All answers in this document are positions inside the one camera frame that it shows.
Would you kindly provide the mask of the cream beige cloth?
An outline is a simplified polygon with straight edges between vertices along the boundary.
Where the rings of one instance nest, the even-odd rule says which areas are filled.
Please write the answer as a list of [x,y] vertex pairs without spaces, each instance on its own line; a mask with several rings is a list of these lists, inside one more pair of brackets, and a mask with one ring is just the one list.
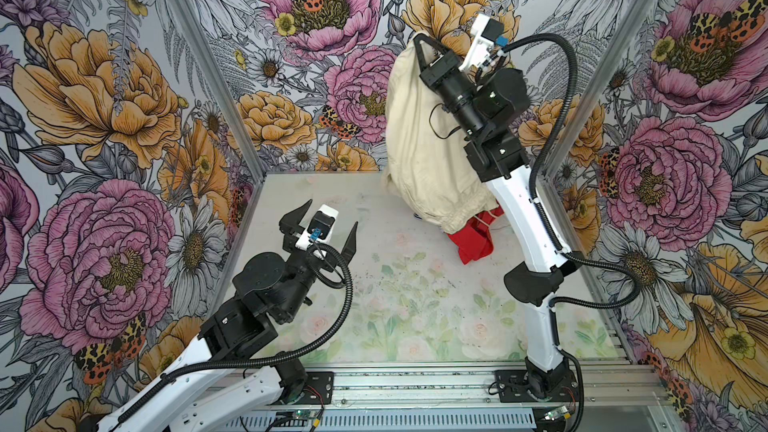
[[387,165],[383,185],[421,219],[454,234],[497,201],[464,152],[462,131],[420,79],[415,44],[397,56],[385,104]]

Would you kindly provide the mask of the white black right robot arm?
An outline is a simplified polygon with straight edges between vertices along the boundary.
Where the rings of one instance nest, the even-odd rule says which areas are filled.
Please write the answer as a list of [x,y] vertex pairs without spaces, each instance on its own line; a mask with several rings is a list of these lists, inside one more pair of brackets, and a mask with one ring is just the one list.
[[549,223],[526,151],[509,129],[529,105],[520,70],[501,68],[474,83],[453,50],[417,34],[388,79],[383,183],[445,232],[458,232],[481,212],[503,213],[523,254],[504,285],[523,306],[527,333],[525,369],[510,387],[547,400],[573,380],[554,306],[564,277],[578,267]]

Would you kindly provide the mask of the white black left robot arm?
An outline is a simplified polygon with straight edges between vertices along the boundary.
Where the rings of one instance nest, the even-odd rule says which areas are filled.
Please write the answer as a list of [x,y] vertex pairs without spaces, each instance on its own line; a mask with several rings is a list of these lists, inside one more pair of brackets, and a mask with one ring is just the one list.
[[[308,226],[308,204],[279,222],[289,256],[253,256],[232,284],[234,295],[201,326],[177,359],[136,397],[114,412],[94,415],[81,431],[212,431],[252,407],[298,398],[308,380],[301,357],[329,341],[346,320],[353,286],[349,262],[356,251],[350,234],[343,251],[330,244],[338,211],[321,206]],[[277,339],[277,326],[310,305],[316,281],[345,292],[335,322],[312,342],[270,357],[257,354]]]

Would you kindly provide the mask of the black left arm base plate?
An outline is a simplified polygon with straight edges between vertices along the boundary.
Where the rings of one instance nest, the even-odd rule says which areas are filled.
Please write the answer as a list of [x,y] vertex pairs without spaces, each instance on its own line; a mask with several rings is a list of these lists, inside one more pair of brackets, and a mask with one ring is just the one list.
[[284,405],[330,405],[334,381],[334,372],[309,371],[288,385],[280,401]]

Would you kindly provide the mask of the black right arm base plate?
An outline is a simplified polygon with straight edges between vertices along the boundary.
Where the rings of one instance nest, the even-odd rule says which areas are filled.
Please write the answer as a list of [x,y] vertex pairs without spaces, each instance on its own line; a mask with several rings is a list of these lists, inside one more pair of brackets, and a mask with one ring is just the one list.
[[551,371],[536,366],[496,370],[494,383],[502,403],[571,403],[579,398],[577,378],[565,363]]

